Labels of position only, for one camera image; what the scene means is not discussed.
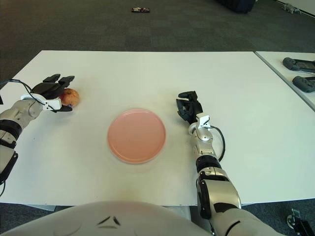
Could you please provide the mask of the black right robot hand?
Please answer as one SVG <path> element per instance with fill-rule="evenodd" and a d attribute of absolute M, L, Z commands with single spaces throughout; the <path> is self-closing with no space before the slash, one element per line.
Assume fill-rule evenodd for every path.
<path fill-rule="evenodd" d="M 186 91 L 178 95 L 176 99 L 178 115 L 189 123 L 189 130 L 194 129 L 210 129 L 210 116 L 203 113 L 201 103 L 195 91 Z"/>

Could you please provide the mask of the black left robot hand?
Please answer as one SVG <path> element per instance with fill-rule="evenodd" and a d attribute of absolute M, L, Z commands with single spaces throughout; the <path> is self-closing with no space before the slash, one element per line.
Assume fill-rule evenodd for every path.
<path fill-rule="evenodd" d="M 60 76 L 60 74 L 49 76 L 31 89 L 32 98 L 43 106 L 43 110 L 50 110 L 55 113 L 72 111 L 71 105 L 62 104 L 60 96 L 75 77 L 60 78 Z"/>

